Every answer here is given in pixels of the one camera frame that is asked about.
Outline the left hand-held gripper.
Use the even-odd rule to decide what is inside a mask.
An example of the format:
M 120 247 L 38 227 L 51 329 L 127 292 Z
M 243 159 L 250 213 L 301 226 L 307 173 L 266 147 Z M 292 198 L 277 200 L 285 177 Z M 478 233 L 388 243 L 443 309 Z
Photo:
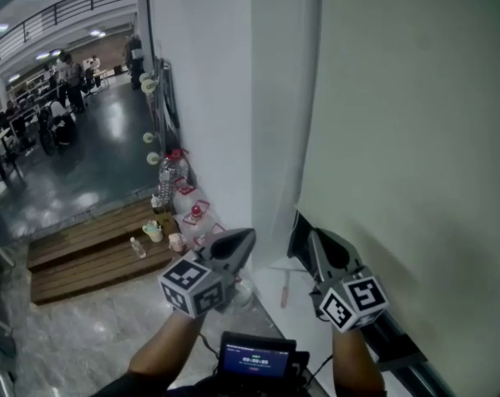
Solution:
M 225 311 L 235 292 L 236 272 L 247 262 L 255 243 L 253 228 L 208 237 L 197 251 L 171 262 L 159 275 L 167 302 L 190 318 Z

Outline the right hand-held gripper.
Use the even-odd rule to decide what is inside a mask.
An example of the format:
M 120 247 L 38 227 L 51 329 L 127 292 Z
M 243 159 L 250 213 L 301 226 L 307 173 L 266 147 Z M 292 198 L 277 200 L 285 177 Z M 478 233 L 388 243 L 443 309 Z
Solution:
M 309 294 L 316 316 L 327 318 L 337 330 L 354 330 L 373 323 L 388 308 L 379 278 L 366 266 L 340 279 L 326 280 L 328 272 L 354 272 L 362 265 L 356 248 L 344 237 L 312 229 L 308 246 L 321 282 Z

